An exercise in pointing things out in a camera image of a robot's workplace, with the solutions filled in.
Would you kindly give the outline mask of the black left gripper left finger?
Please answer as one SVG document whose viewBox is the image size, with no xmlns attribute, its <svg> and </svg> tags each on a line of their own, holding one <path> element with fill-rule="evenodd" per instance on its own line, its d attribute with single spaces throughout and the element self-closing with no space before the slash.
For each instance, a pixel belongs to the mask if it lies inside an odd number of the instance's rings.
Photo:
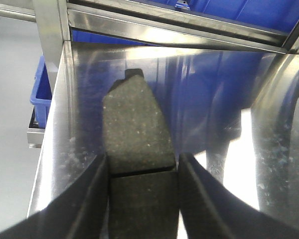
<svg viewBox="0 0 299 239">
<path fill-rule="evenodd" d="M 46 208 L 0 233 L 0 239 L 98 239 L 108 203 L 108 164 L 97 156 Z"/>
</svg>

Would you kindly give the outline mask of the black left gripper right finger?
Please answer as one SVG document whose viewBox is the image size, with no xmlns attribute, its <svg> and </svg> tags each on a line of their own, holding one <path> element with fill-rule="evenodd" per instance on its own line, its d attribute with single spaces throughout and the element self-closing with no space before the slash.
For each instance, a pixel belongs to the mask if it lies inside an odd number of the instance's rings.
<svg viewBox="0 0 299 239">
<path fill-rule="evenodd" d="M 178 165 L 179 205 L 190 239 L 299 239 L 299 231 L 229 192 L 191 153 Z"/>
</svg>

